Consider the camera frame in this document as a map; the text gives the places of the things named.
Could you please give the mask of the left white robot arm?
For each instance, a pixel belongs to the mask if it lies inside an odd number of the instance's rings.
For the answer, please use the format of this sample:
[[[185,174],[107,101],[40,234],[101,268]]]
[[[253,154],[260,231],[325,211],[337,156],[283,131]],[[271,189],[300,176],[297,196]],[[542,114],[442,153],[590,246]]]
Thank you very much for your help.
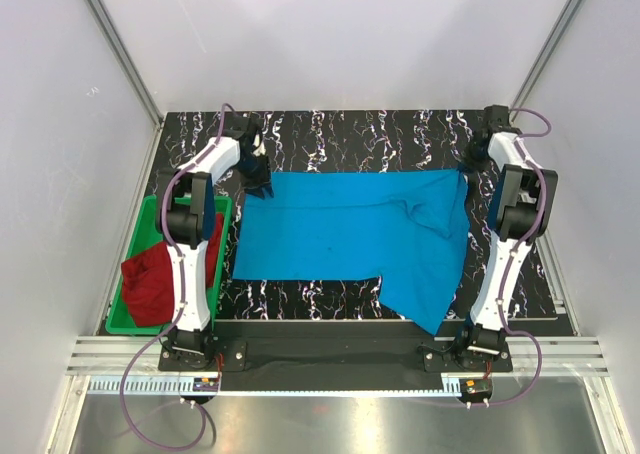
[[[156,229],[166,242],[174,292],[171,323],[161,336],[165,350],[196,370],[215,360],[212,314],[207,300],[206,256],[216,233],[214,184],[229,170],[248,195],[274,195],[262,127],[250,114],[222,105],[217,134],[189,161],[161,173]]]

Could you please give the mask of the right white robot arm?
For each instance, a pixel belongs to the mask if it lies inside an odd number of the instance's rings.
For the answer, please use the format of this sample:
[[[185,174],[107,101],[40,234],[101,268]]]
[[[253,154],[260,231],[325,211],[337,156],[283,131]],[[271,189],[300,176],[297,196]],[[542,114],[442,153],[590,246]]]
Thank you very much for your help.
[[[485,369],[506,358],[507,338],[525,334],[509,328],[508,309],[522,264],[547,230],[559,181],[556,171],[533,159],[523,142],[526,135],[511,124],[510,114],[507,106],[486,107],[460,162],[463,172],[480,172],[490,163],[500,170],[487,218],[486,272],[452,345],[452,357],[464,370]]]

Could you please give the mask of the blue t shirt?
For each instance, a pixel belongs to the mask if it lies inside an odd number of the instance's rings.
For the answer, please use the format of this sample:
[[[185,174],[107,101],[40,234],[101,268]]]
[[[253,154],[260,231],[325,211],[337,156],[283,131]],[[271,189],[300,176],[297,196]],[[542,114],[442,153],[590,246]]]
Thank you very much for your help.
[[[272,176],[274,194],[249,196],[237,280],[381,278],[380,302],[436,333],[463,277],[468,186],[455,169]]]

